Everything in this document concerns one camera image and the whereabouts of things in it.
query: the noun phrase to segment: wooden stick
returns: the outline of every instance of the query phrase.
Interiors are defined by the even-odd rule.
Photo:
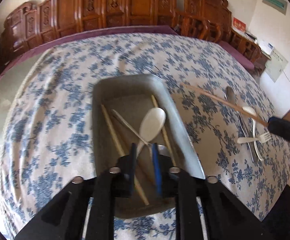
[[[128,150],[129,143],[127,142],[126,137],[124,136],[124,132],[122,131],[122,125],[121,125],[121,123],[113,115],[110,116],[110,119],[112,121],[114,130],[117,131],[118,140],[122,142],[121,143],[121,146],[122,146],[124,152],[128,152],[129,151]],[[136,163],[136,168],[139,169],[146,176],[146,178],[148,179],[148,181],[152,185],[155,186],[155,181],[152,180],[152,178],[147,174],[147,172],[146,172],[147,168],[144,165],[142,165],[142,163],[137,162]]]
[[[154,95],[152,95],[152,101],[153,101],[153,105],[155,107],[158,107],[158,103],[157,103],[156,98],[154,97]],[[163,128],[162,128],[162,134],[163,134],[163,138],[164,138],[164,142],[166,144],[166,147],[167,147],[167,149],[168,149],[168,151],[169,151],[169,153],[171,155],[171,159],[172,159],[173,165],[177,166],[175,158],[174,158],[174,155],[173,155],[172,147],[171,147],[171,144],[170,144],[168,136],[167,136],[167,132],[166,132],[165,126],[163,126]]]
[[[103,112],[108,130],[109,130],[110,135],[112,136],[113,142],[115,144],[116,150],[118,151],[120,156],[125,156],[124,150],[123,150],[123,148],[122,148],[122,146],[117,138],[116,132],[114,130],[112,121],[107,113],[107,110],[106,110],[104,105],[101,105],[101,108],[102,108],[102,112]],[[141,187],[141,184],[139,183],[138,179],[136,178],[136,176],[134,178],[134,183],[135,183],[135,188],[136,188],[138,194],[140,195],[141,199],[143,200],[144,204],[146,206],[149,205],[149,201],[144,193],[143,188]]]
[[[249,117],[249,118],[254,119],[256,122],[262,124],[264,127],[268,127],[268,123],[265,122],[263,119],[261,119],[259,116],[254,116],[254,115],[252,115],[252,114],[246,112],[243,108],[241,108],[241,107],[238,106],[238,105],[234,105],[234,104],[232,104],[232,103],[229,103],[228,101],[226,101],[226,100],[224,100],[224,99],[222,99],[222,98],[219,98],[219,97],[217,97],[217,96],[214,96],[214,95],[208,93],[207,91],[205,91],[205,90],[203,90],[203,89],[201,89],[201,88],[199,88],[199,87],[193,87],[193,86],[190,86],[190,85],[186,85],[186,84],[184,84],[184,83],[181,83],[181,85],[183,85],[184,87],[186,87],[186,88],[188,88],[188,89],[195,90],[195,91],[197,91],[198,93],[203,94],[203,95],[206,95],[206,96],[208,96],[208,97],[210,97],[210,98],[212,98],[212,99],[214,99],[214,100],[217,100],[217,101],[223,103],[224,105],[227,105],[227,106],[229,106],[229,107],[235,109],[236,111],[240,112],[241,114],[243,114],[243,115],[245,115],[245,116],[247,116],[247,117]]]

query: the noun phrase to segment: floral pattern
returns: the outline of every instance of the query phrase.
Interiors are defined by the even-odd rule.
[[[199,86],[224,98],[226,86],[239,105],[263,119],[274,107],[253,78],[217,44],[165,34],[116,34],[53,47],[34,65],[14,100],[4,129],[0,190],[6,227],[13,238],[73,177],[95,176],[91,110],[99,79],[152,73],[166,84],[199,155],[260,220],[290,176],[290,144],[273,136],[261,145],[264,162],[252,163],[235,112],[185,89]],[[252,121],[245,120],[251,129]],[[267,131],[258,126],[257,133]],[[115,239],[175,239],[175,209],[115,219]]]

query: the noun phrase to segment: wooden furniture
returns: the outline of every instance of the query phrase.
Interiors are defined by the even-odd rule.
[[[264,72],[266,68],[265,64],[268,60],[271,60],[271,57],[262,51],[260,57],[254,63],[255,70],[259,73],[259,75]]]
[[[211,42],[226,40],[248,60],[257,58],[258,46],[231,29],[227,0],[44,0],[25,2],[4,22],[1,58],[9,62],[24,52],[74,33],[116,26],[169,25],[179,34]]]
[[[175,11],[172,27],[179,35],[185,37],[202,40],[210,36],[209,30],[211,27],[209,22],[197,15]]]
[[[232,28],[232,13],[227,0],[185,0],[185,12],[196,14],[211,23],[218,23],[223,29],[222,40],[229,43],[240,54],[254,63],[261,54],[260,47],[236,33]]]

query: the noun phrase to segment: wall sign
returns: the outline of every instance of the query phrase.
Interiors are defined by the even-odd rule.
[[[282,14],[286,15],[287,2],[284,0],[263,0],[264,4],[267,4],[276,10],[280,11]]]
[[[276,49],[270,54],[272,60],[268,60],[265,64],[265,72],[270,76],[272,81],[275,83],[279,78],[280,74],[285,69],[288,61],[280,54]]]

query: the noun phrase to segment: metal tray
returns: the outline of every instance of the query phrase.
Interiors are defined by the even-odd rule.
[[[198,156],[172,98],[163,81],[152,74],[108,78],[100,80],[95,85],[93,89],[92,132],[97,175],[114,166],[119,158],[106,125],[101,104],[104,104],[109,115],[111,115],[111,109],[115,109],[135,130],[139,130],[143,117],[149,109],[154,107],[151,95],[155,96],[158,106],[166,113],[165,128],[177,166],[186,170],[193,177],[205,179]],[[119,135],[120,142],[122,146],[125,146],[123,148],[128,154],[131,143],[138,143],[139,140],[115,118],[111,117],[111,120],[116,133]],[[164,145],[161,134],[152,142]],[[156,194],[153,165],[146,147],[138,157],[138,164],[135,174],[150,205],[145,206],[135,190],[129,199],[116,199],[116,217],[124,219],[140,217],[159,213],[175,206],[174,199],[162,199]]]

